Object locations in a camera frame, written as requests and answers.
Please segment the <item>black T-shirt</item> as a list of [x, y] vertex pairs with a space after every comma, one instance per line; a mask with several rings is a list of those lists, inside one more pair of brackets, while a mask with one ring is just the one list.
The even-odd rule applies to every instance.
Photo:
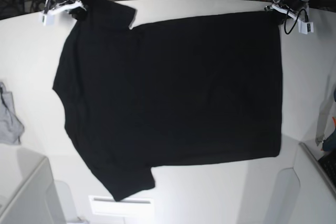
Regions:
[[134, 8], [81, 0], [53, 89], [65, 130], [116, 201], [154, 188], [151, 169], [276, 157], [283, 77], [274, 11], [131, 27]]

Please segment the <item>grey cloth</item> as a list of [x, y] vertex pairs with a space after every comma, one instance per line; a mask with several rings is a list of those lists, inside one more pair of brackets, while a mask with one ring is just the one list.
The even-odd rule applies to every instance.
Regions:
[[20, 137], [24, 130], [24, 125], [16, 116], [13, 94], [1, 82], [1, 143], [21, 145]]

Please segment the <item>black keyboard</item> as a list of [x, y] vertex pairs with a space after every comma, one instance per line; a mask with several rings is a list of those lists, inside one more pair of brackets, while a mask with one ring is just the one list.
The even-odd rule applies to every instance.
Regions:
[[328, 155], [320, 158], [318, 160], [319, 164], [330, 178], [332, 183], [335, 185], [336, 180], [336, 160], [335, 160], [335, 152], [331, 152]]

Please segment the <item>orange handled tool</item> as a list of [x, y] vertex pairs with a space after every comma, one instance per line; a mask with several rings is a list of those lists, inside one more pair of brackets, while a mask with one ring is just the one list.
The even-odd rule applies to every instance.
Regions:
[[334, 126], [336, 128], [336, 118], [332, 116], [332, 120], [333, 120]]

